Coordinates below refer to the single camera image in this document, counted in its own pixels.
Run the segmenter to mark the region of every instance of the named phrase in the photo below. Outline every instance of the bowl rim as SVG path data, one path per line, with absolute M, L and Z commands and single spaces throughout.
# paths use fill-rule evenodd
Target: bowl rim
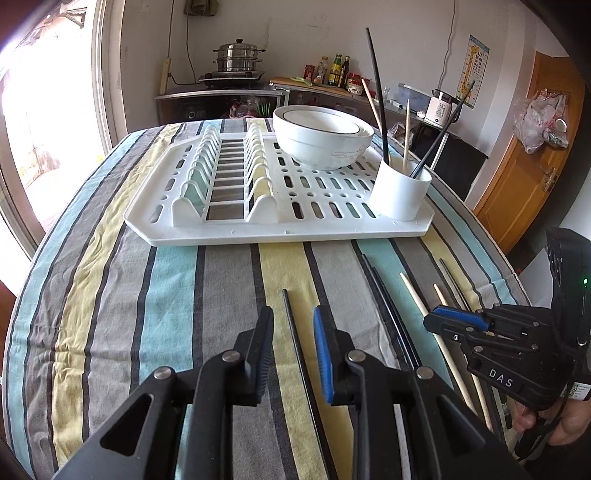
M 289 120 L 288 118 L 286 118 L 285 116 L 289 113 L 293 113 L 293 112 L 315 112 L 315 113 L 322 113 L 323 115 L 332 115 L 335 116 L 337 118 L 341 118 L 344 121 L 354 125 L 355 127 L 357 127 L 357 131 L 355 132 L 334 132 L 332 130 L 325 130 L 323 128 L 315 128 L 315 127 L 309 127 L 308 125 L 302 125 L 299 123 L 296 123 L 292 120 Z M 282 120 L 285 120 L 286 122 L 289 122 L 291 124 L 297 125 L 298 127 L 303 127 L 303 128 L 309 128 L 311 130 L 316 130 L 317 132 L 325 132 L 328 134 L 338 134 L 338 135 L 354 135 L 354 136 L 358 136 L 361 133 L 361 126 L 359 124 L 357 124 L 356 122 L 353 122 L 351 120 L 349 120 L 348 118 L 345 118 L 344 116 L 338 115 L 339 111 L 338 110 L 333 110 L 331 112 L 321 112 L 319 110 L 315 110 L 315 109 L 303 109 L 303 108 L 292 108 L 292 109 L 286 109 L 284 112 L 281 112 L 278 116 L 279 118 L 281 118 Z
M 316 111 L 316 112 L 328 113 L 329 115 L 336 115 L 336 116 L 344 118 L 345 120 L 348 120 L 348 121 L 354 123 L 355 125 L 357 125 L 359 127 L 359 131 L 354 134 L 330 132 L 327 130 L 320 130 L 318 128 L 305 127 L 304 125 L 300 125 L 300 124 L 291 122 L 287 118 L 284 118 L 284 115 L 286 112 L 294 111 L 294 110 L 312 110 L 312 111 Z M 277 117 L 278 119 L 283 120 L 284 122 L 286 122 L 290 125 L 294 125 L 295 127 L 298 127 L 298 128 L 305 128 L 305 129 L 313 130 L 316 132 L 321 132 L 322 134 L 326 134 L 326 135 L 335 135 L 337 137 L 366 138 L 366 137 L 373 137 L 373 135 L 375 134 L 373 127 L 369 123 L 361 120 L 360 118 L 357 118 L 354 115 L 349 115 L 346 112 L 341 112 L 340 110 L 335 110 L 333 108 L 325 108 L 325 107 L 316 106 L 316 105 L 285 105 L 285 106 L 276 108 L 275 111 L 273 112 L 273 117 L 274 118 Z

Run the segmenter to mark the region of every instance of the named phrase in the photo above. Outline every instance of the hand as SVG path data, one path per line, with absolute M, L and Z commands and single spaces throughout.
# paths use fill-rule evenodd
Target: hand
M 538 412 L 543 419 L 553 419 L 560 409 L 563 399 L 559 398 L 548 410 Z M 513 427 L 520 433 L 535 425 L 535 412 L 519 402 L 511 408 Z M 549 445 L 567 445 L 578 439 L 591 421 L 591 401 L 568 399 L 558 426 L 552 432 Z

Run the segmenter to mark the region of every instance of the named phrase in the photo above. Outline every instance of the stainless steel pot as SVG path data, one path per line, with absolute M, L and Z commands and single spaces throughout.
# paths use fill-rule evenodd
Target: stainless steel pot
M 244 57 L 232 57 L 226 59 L 214 60 L 217 63 L 217 70 L 219 72 L 254 72 L 256 64 L 262 59 L 247 59 Z
M 242 58 L 242 59 L 256 59 L 259 52 L 267 51 L 265 48 L 257 48 L 252 43 L 243 43 L 244 40 L 241 38 L 236 39 L 236 43 L 226 43 L 217 50 L 217 59 L 225 60 L 231 58 Z

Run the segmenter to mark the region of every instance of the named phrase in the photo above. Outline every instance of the glass jar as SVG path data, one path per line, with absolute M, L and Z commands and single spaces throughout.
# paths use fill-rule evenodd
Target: glass jar
M 354 73 L 347 84 L 347 91 L 353 95 L 363 95 L 363 84 L 361 83 L 361 75 Z

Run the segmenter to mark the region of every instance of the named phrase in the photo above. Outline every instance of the door handle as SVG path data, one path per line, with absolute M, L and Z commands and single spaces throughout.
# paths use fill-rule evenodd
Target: door handle
M 545 171 L 542 166 L 540 166 L 540 170 L 544 172 L 544 175 L 546 176 L 542 182 L 542 192 L 550 192 L 554 188 L 556 180 L 558 179 L 556 167 L 552 167 L 550 171 Z

